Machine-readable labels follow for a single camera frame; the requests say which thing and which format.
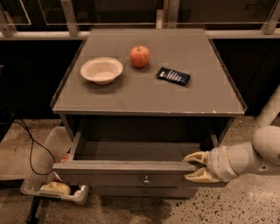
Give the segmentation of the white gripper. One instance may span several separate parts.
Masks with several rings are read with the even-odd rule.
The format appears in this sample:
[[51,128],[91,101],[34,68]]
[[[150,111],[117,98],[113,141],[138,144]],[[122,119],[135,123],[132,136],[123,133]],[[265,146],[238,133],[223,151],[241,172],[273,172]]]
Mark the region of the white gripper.
[[196,151],[184,157],[188,163],[206,165],[194,173],[185,174],[186,180],[197,183],[229,182],[236,179],[235,173],[229,162],[228,147],[221,146],[208,151]]

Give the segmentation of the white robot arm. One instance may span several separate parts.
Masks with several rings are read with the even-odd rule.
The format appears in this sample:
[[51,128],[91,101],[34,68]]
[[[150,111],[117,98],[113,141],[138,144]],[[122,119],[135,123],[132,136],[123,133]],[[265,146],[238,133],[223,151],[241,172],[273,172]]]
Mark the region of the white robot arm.
[[252,140],[232,146],[187,155],[185,162],[202,165],[185,174],[185,179],[199,183],[229,182],[244,174],[278,175],[280,172],[280,127],[272,122],[280,113],[280,85],[255,119],[258,129]]

